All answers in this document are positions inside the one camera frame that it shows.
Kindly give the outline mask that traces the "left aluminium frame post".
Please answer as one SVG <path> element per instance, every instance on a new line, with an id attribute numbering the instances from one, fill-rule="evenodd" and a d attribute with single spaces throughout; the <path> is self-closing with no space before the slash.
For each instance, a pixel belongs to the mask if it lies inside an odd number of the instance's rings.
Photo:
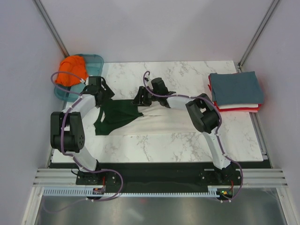
<path id="1" fill-rule="evenodd" d="M 39 14 L 41 15 L 44 23 L 46 24 L 47 28 L 49 29 L 54 41 L 56 42 L 58 48 L 60 49 L 63 56 L 66 58 L 69 56 L 67 48 L 65 47 L 57 29 L 55 28 L 45 6 L 43 5 L 41 0 L 33 0 L 32 1 L 35 7 L 37 8 Z"/>

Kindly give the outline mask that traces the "folded red t shirt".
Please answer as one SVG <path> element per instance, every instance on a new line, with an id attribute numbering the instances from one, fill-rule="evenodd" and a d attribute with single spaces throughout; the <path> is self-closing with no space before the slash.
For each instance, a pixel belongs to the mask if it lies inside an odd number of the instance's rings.
<path id="1" fill-rule="evenodd" d="M 225 109 L 225 110 L 222 110 L 222 109 L 219 109 L 218 104 L 215 101 L 212 100 L 212 102 L 217 107 L 217 109 L 221 112 L 241 111 L 241 112 L 255 112 L 256 113 L 256 112 L 258 112 L 258 110 L 260 109 L 260 106 L 262 105 L 262 104 L 259 104 L 258 108 L 239 108 L 239 109 Z"/>

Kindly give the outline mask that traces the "teal plastic bin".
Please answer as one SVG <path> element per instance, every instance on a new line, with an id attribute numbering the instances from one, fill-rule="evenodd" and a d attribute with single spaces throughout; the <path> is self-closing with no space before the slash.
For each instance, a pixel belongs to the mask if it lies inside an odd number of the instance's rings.
<path id="1" fill-rule="evenodd" d="M 86 70 L 89 76 L 101 76 L 104 60 L 101 56 L 95 54 L 76 54 L 82 56 L 85 60 Z M 74 102 L 78 98 L 78 93 L 82 92 L 85 87 L 84 80 L 81 80 L 81 83 L 65 87 L 55 83 L 54 94 L 55 96 L 66 102 Z"/>

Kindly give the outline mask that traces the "right aluminium frame post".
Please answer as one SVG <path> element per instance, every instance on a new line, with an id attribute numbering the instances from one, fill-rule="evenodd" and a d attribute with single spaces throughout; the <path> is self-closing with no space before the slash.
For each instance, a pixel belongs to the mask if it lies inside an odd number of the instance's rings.
<path id="1" fill-rule="evenodd" d="M 243 53 L 241 59 L 239 62 L 235 63 L 236 68 L 239 71 L 242 71 L 242 67 L 246 63 L 247 59 L 249 58 L 251 52 L 254 50 L 254 47 L 256 46 L 259 38 L 263 34 L 264 30 L 266 29 L 269 21 L 271 20 L 272 16 L 274 15 L 276 9 L 280 5 L 281 0 L 272 0 L 271 4 L 269 5 L 266 13 L 264 14 L 258 28 L 256 29 L 253 37 L 251 38 L 251 41 L 249 45 L 247 46 L 245 52 Z"/>

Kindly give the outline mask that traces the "folded grey-blue t shirt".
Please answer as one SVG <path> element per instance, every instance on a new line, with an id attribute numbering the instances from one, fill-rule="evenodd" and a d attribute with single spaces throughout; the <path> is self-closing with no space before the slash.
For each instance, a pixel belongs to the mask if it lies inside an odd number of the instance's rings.
<path id="1" fill-rule="evenodd" d="M 218 106 L 262 104 L 264 93 L 254 71 L 209 75 L 213 101 Z"/>

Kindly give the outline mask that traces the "white and green t shirt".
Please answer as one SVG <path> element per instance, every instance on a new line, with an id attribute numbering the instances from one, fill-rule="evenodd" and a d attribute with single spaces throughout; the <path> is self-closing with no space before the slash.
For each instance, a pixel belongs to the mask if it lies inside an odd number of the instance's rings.
<path id="1" fill-rule="evenodd" d="M 187 110 L 169 109 L 155 102 L 136 106 L 132 100 L 110 99 L 100 107 L 96 135 L 161 135 L 197 132 Z"/>

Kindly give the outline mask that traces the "aluminium frame post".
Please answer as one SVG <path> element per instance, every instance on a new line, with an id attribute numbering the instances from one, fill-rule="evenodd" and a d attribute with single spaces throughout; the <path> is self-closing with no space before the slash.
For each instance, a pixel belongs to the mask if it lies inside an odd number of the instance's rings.
<path id="1" fill-rule="evenodd" d="M 66 58 L 69 56 L 67 48 L 65 47 L 57 29 L 55 28 L 45 6 L 43 5 L 41 0 L 33 0 L 32 1 L 35 7 L 37 8 L 39 14 L 41 15 L 44 23 L 46 24 L 47 28 L 49 29 L 54 41 L 56 42 L 58 48 L 60 49 L 63 56 Z"/>
<path id="2" fill-rule="evenodd" d="M 258 28 L 256 29 L 253 37 L 251 38 L 251 41 L 249 45 L 247 46 L 245 52 L 243 53 L 241 59 L 239 62 L 235 63 L 236 68 L 239 71 L 242 71 L 242 67 L 246 63 L 247 59 L 249 58 L 251 52 L 254 50 L 254 47 L 256 46 L 259 38 L 263 34 L 264 30 L 266 29 L 269 21 L 271 20 L 272 16 L 274 15 L 276 9 L 280 5 L 281 0 L 272 0 L 271 4 L 269 5 L 266 13 L 264 14 Z"/>

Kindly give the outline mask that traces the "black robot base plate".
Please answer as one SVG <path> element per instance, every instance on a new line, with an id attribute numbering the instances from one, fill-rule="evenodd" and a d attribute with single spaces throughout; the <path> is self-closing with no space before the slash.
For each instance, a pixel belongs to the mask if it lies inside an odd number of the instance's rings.
<path id="1" fill-rule="evenodd" d="M 239 186 L 232 181 L 220 184 L 212 163 L 100 163 L 101 173 L 78 172 L 77 185 L 104 185 L 116 192 L 204 191 L 208 186 Z"/>

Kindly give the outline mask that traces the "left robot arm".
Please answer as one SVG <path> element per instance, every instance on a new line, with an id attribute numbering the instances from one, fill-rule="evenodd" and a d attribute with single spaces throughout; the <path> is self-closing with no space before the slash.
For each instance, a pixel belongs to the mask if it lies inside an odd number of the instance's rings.
<path id="1" fill-rule="evenodd" d="M 93 108 L 100 107 L 114 96 L 106 80 L 101 76 L 90 76 L 88 84 L 78 93 L 76 101 L 60 112 L 50 116 L 50 143 L 53 149 L 70 157 L 80 170 L 87 172 L 87 180 L 99 184 L 103 173 L 97 169 L 98 161 L 85 146 L 83 118 Z"/>

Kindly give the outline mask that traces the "folded white t shirt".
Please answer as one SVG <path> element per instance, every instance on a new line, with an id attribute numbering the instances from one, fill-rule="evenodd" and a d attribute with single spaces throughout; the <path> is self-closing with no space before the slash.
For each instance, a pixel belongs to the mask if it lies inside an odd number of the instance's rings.
<path id="1" fill-rule="evenodd" d="M 219 109 L 239 109 L 239 108 L 258 108 L 259 104 L 232 104 L 232 105 L 221 105 Z"/>

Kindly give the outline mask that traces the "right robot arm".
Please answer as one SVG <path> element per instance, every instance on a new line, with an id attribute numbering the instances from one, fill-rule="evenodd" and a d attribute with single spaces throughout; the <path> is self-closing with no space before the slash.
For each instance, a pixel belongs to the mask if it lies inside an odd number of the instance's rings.
<path id="1" fill-rule="evenodd" d="M 162 78 L 150 79 L 144 75 L 143 86 L 140 86 L 132 104 L 151 106 L 157 101 L 161 106 L 170 109 L 187 110 L 193 126 L 204 135 L 212 155 L 215 167 L 215 180 L 219 184 L 229 181 L 236 185 L 243 183 L 243 171 L 240 164 L 231 159 L 225 151 L 219 129 L 222 117 L 206 94 L 196 97 L 177 94 L 169 91 Z"/>

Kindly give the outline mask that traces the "orange crumpled t shirt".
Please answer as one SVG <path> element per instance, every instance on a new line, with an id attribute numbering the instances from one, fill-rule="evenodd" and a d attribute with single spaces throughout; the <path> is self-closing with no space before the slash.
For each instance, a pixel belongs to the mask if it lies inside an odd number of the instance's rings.
<path id="1" fill-rule="evenodd" d="M 55 80 L 56 84 L 71 87 L 86 81 L 88 73 L 86 70 L 85 60 L 82 56 L 73 55 L 65 58 L 59 67 L 60 73 Z"/>

